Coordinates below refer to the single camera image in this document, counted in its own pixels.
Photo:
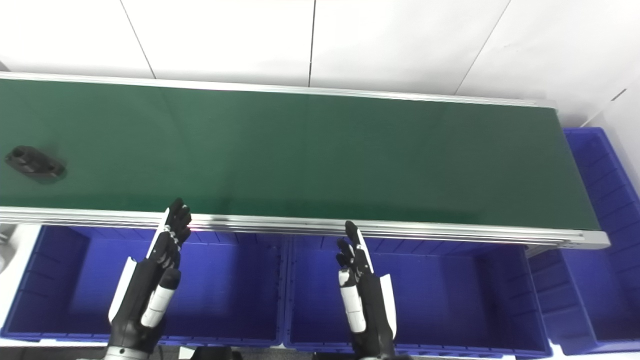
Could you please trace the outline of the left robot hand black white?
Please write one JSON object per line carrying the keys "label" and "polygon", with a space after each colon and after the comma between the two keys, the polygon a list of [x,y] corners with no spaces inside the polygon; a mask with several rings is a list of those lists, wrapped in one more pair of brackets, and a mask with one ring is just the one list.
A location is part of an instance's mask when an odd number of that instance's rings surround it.
{"label": "left robot hand black white", "polygon": [[190,208],[176,198],[165,210],[142,260],[129,257],[109,308],[106,360],[148,360],[166,326],[181,282],[181,250],[191,235]]}

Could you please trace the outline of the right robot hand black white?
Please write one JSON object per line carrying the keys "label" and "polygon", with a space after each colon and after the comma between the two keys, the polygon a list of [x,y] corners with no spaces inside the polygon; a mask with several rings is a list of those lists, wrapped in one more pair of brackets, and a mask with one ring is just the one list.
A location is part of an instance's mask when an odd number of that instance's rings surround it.
{"label": "right robot hand black white", "polygon": [[336,242],[336,260],[353,351],[358,359],[391,359],[396,355],[397,333],[391,276],[375,273],[364,236],[354,222],[345,221],[345,234]]}

